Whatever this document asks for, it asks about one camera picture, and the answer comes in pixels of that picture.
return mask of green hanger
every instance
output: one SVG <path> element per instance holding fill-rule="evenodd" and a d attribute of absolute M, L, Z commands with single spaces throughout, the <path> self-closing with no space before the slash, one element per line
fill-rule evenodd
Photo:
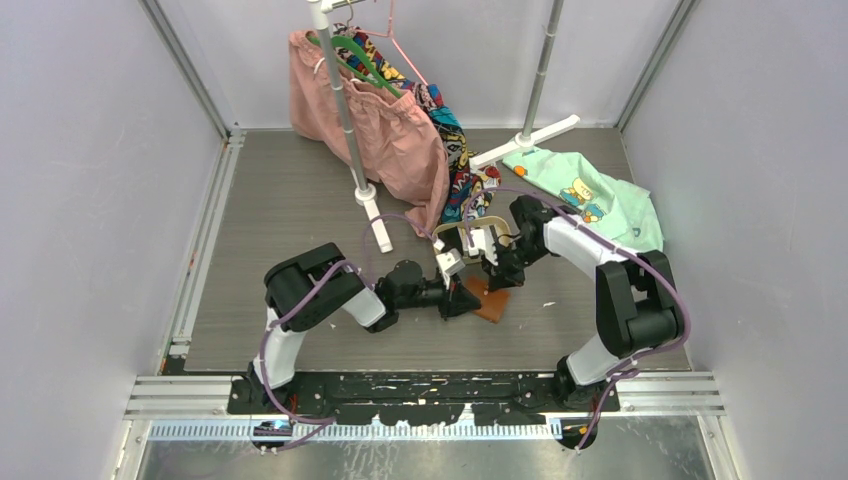
<path fill-rule="evenodd" d="M 307 35 L 307 38 L 315 45 L 321 46 L 321 41 L 318 39 L 318 37 L 314 35 Z M 368 55 L 365 54 L 365 50 L 363 50 L 362 47 L 360 47 L 359 44 L 356 43 L 352 38 L 345 37 L 343 35 L 335 35 L 330 38 L 330 43 L 332 44 L 333 48 L 344 48 L 349 50 L 350 53 L 353 54 L 353 56 L 359 59 L 360 63 L 365 65 L 365 68 L 368 69 L 368 72 L 371 73 L 372 77 L 363 75 L 362 72 L 351 67 L 347 64 L 347 62 L 345 62 L 344 60 L 339 58 L 338 55 L 336 55 L 336 60 L 341 66 L 353 72 L 353 74 L 360 80 L 368 82 L 378 88 L 385 88 L 386 90 L 391 92 L 392 95 L 394 95 L 396 98 L 401 97 L 402 94 L 398 92 L 395 87 L 393 87 L 389 82 L 387 82 L 382 75 L 380 75 L 380 72 L 377 71 L 377 67 L 375 67 L 374 64 L 368 59 Z"/>

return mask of cable tie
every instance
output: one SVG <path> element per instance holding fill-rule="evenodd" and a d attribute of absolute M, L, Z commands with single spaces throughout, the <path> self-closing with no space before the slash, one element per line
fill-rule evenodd
<path fill-rule="evenodd" d="M 318 59 L 318 63 L 315 64 L 315 69 L 312 70 L 312 76 L 313 77 L 315 75 L 318 75 L 318 68 L 321 66 L 322 63 L 324 63 L 324 57 L 321 57 L 320 59 Z"/>

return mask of white wall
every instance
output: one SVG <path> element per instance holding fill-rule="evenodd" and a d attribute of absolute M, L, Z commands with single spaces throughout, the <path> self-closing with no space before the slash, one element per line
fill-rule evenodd
<path fill-rule="evenodd" d="M 848 4 L 704 1 L 626 131 L 755 479 L 845 478 Z"/>
<path fill-rule="evenodd" d="M 537 124 L 577 113 L 612 125 L 677 0 L 566 0 Z M 384 31 L 388 0 L 354 6 Z M 397 38 L 463 125 L 524 121 L 550 0 L 397 0 Z M 306 0 L 163 0 L 217 103 L 246 128 L 290 127 L 288 34 L 311 28 Z M 331 15 L 346 21 L 341 9 Z M 401 72 L 391 42 L 376 39 Z"/>
<path fill-rule="evenodd" d="M 0 477 L 105 478 L 220 139 L 136 1 L 4 2 Z"/>

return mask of cartoon character print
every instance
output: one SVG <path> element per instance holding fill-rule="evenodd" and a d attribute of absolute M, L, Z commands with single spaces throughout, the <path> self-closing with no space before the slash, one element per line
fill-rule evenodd
<path fill-rule="evenodd" d="M 380 69 L 380 75 L 389 82 L 392 80 L 402 80 L 404 78 L 403 75 L 401 75 L 395 67 L 389 65 L 388 62 L 383 62 L 382 68 Z"/>
<path fill-rule="evenodd" d="M 602 218 L 604 218 L 604 211 L 597 204 L 590 203 L 583 209 L 583 221 L 586 223 L 597 222 Z"/>
<path fill-rule="evenodd" d="M 604 218 L 604 211 L 595 203 L 587 203 L 595 194 L 580 177 L 574 179 L 571 186 L 563 188 L 559 196 L 571 206 L 582 210 L 581 217 L 586 223 L 598 222 Z"/>
<path fill-rule="evenodd" d="M 468 149 L 465 146 L 465 135 L 443 133 L 442 143 L 448 153 L 448 167 L 451 174 L 462 170 L 468 165 Z"/>
<path fill-rule="evenodd" d="M 465 197 L 465 200 L 462 202 L 462 206 L 460 209 L 460 219 L 462 218 L 462 212 L 465 211 L 465 205 L 468 203 L 468 200 L 480 190 L 485 188 L 494 188 L 501 184 L 501 173 L 498 171 L 497 167 L 490 165 L 483 169 L 481 172 L 473 173 L 471 179 L 471 191 Z M 478 196 L 474 199 L 474 203 L 471 204 L 471 208 L 469 209 L 469 216 L 471 218 L 482 217 L 486 214 L 486 209 L 489 208 L 489 205 L 492 203 L 492 193 L 487 192 L 483 195 Z"/>
<path fill-rule="evenodd" d="M 583 179 L 577 177 L 571 183 L 570 187 L 563 188 L 559 192 L 559 196 L 562 197 L 563 200 L 571 204 L 571 206 L 580 207 L 588 200 L 591 200 L 592 197 L 595 196 L 595 194 L 592 193 L 592 190 L 589 189 Z"/>

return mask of white metal pole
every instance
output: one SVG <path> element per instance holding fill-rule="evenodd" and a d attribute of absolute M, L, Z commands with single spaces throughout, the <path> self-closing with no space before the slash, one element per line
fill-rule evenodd
<path fill-rule="evenodd" d="M 318 40 L 321 43 L 321 50 L 324 52 L 324 66 L 330 76 L 330 88 L 333 90 L 333 95 L 336 99 L 336 106 L 339 110 L 342 130 L 344 131 L 347 147 L 350 151 L 351 171 L 353 178 L 356 181 L 356 190 L 354 198 L 356 203 L 365 207 L 365 213 L 370 220 L 380 215 L 380 209 L 377 207 L 377 189 L 374 185 L 368 183 L 365 176 L 365 168 L 362 166 L 362 156 L 359 152 L 359 144 L 356 141 L 356 134 L 353 130 L 353 121 L 350 119 L 350 110 L 347 106 L 347 99 L 344 95 L 344 86 L 342 78 L 339 74 L 338 66 L 336 66 L 336 52 L 333 49 L 330 39 L 330 20 L 327 18 L 327 12 L 333 10 L 335 4 L 329 1 L 322 0 L 307 0 L 309 2 L 310 11 L 312 13 L 312 23 L 315 30 L 318 32 Z M 347 2 L 337 2 L 342 5 L 348 5 Z M 389 234 L 386 231 L 386 225 L 382 220 L 377 220 L 371 224 L 371 229 L 374 231 L 374 237 L 377 239 L 377 245 L 383 253 L 392 251 L 392 242 L 389 239 Z"/>
<path fill-rule="evenodd" d="M 545 76 L 548 74 L 548 63 L 551 60 L 551 52 L 556 40 L 557 25 L 562 13 L 563 0 L 554 0 L 551 7 L 551 18 L 548 20 L 548 28 L 545 30 L 545 44 L 542 46 L 542 54 L 539 56 L 539 67 L 536 69 L 536 79 L 533 81 L 533 90 L 530 91 L 530 103 L 527 105 L 527 115 L 524 117 L 524 129 L 521 131 L 522 139 L 529 140 L 533 131 L 533 122 L 536 120 L 536 112 L 539 110 L 539 100 L 542 98 L 542 87 L 545 86 Z"/>

